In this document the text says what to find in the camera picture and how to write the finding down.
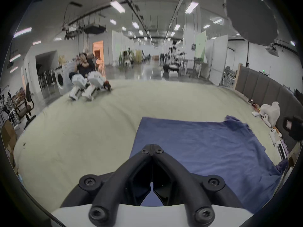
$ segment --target black plastic bracket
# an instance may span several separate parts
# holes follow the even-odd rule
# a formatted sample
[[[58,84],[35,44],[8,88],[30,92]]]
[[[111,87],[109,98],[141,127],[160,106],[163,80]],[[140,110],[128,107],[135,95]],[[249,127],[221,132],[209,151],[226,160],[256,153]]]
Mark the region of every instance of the black plastic bracket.
[[[115,172],[83,176],[61,207],[92,203],[89,219],[96,226],[113,226],[120,203],[140,206],[153,191],[164,206],[184,204],[190,226],[209,226],[212,204],[243,208],[217,175],[192,174],[158,145],[146,145]]]

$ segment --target doorway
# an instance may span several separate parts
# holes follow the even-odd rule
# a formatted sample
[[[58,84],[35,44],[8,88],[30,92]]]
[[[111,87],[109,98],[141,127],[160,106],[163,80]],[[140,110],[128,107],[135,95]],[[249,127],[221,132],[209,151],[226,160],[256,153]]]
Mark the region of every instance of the doorway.
[[[97,58],[96,64],[98,65],[98,71],[105,77],[105,64],[103,53],[103,40],[93,43],[93,54]]]

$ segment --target projector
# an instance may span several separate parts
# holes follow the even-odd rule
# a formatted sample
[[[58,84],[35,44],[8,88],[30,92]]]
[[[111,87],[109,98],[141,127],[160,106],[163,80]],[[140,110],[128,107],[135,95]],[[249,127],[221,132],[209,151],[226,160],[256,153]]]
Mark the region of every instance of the projector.
[[[105,27],[101,26],[101,25],[97,25],[97,24],[89,24],[83,27],[83,31],[86,34],[101,34],[105,32]]]

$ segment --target beige mat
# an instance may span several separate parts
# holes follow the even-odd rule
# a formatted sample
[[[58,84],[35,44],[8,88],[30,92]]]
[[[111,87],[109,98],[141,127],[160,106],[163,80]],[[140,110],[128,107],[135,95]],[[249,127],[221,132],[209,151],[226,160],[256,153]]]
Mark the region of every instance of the beige mat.
[[[110,83],[112,92],[100,91],[92,102],[62,96],[29,124],[15,146],[26,189],[50,212],[83,175],[115,171],[128,159],[143,116],[219,122],[232,115],[248,123],[274,164],[280,161],[269,128],[228,89],[169,81]]]

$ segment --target washing machine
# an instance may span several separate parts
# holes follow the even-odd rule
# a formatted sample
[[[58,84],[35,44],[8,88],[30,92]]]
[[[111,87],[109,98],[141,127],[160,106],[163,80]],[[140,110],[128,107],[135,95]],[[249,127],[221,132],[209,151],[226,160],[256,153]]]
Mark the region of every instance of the washing machine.
[[[73,88],[73,84],[68,77],[70,72],[74,72],[76,62],[69,62],[62,65],[62,68],[55,70],[56,82],[61,95],[66,94]]]

